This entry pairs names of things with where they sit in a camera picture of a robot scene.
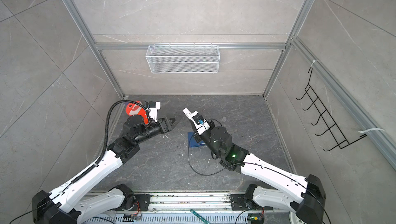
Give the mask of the red plush toy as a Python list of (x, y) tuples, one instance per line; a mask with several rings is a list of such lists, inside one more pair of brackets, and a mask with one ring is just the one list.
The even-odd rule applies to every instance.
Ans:
[(144, 119), (144, 123), (145, 124), (149, 124), (149, 120), (148, 120), (148, 115), (147, 112), (145, 110), (145, 108), (147, 107), (148, 103), (146, 101), (142, 102), (142, 101), (137, 101), (138, 103), (140, 103), (141, 105), (144, 106), (144, 108), (142, 108), (141, 106), (134, 104), (134, 103), (127, 103), (126, 104), (126, 113), (129, 116), (133, 116), (133, 115), (140, 115), (143, 117)]

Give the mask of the blue envelope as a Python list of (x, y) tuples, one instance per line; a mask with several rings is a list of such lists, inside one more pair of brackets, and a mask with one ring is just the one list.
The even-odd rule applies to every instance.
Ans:
[(188, 147), (189, 148), (196, 148), (196, 147), (202, 147), (206, 146), (204, 141), (197, 141), (194, 137), (194, 132), (188, 132)]

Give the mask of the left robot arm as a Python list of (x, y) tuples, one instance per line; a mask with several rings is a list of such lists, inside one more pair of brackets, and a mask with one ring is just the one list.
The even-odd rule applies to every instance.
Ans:
[[(130, 115), (121, 135), (108, 142), (109, 121), (119, 104), (135, 105), (143, 113)], [(177, 125), (175, 118), (159, 118), (160, 102), (120, 100), (109, 109), (105, 123), (105, 137), (99, 157), (83, 171), (49, 193), (38, 192), (32, 198), (35, 224), (82, 224), (106, 211), (132, 209), (135, 193), (125, 184), (113, 187), (107, 193), (84, 200), (83, 197), (113, 171), (128, 162), (139, 150), (139, 145), (157, 135), (171, 132)]]

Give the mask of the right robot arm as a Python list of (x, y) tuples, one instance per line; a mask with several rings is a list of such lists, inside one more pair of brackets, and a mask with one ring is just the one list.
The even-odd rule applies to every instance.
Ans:
[(321, 224), (323, 218), (328, 217), (326, 193), (317, 176), (289, 173), (261, 160), (233, 143), (232, 135), (222, 125), (216, 126), (214, 119), (206, 120), (197, 112), (188, 119), (195, 141), (202, 141), (210, 149), (212, 158), (219, 159), (225, 170), (256, 178), (278, 191), (278, 194), (271, 196), (262, 187), (249, 186), (244, 199), (250, 208), (286, 209), (307, 224)]

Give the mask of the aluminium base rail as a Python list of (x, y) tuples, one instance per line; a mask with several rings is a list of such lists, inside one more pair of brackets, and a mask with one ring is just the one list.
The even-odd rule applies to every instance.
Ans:
[(250, 210), (238, 203), (241, 192), (135, 194), (139, 207), (112, 210), (88, 219), (88, 224), (203, 224), (190, 209), (211, 224), (300, 224), (286, 210)]

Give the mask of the white glue stick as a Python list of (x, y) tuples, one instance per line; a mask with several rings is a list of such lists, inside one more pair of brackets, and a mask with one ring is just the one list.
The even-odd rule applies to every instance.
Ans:
[(183, 109), (183, 113), (186, 115), (188, 119), (192, 118), (192, 112), (188, 108)]

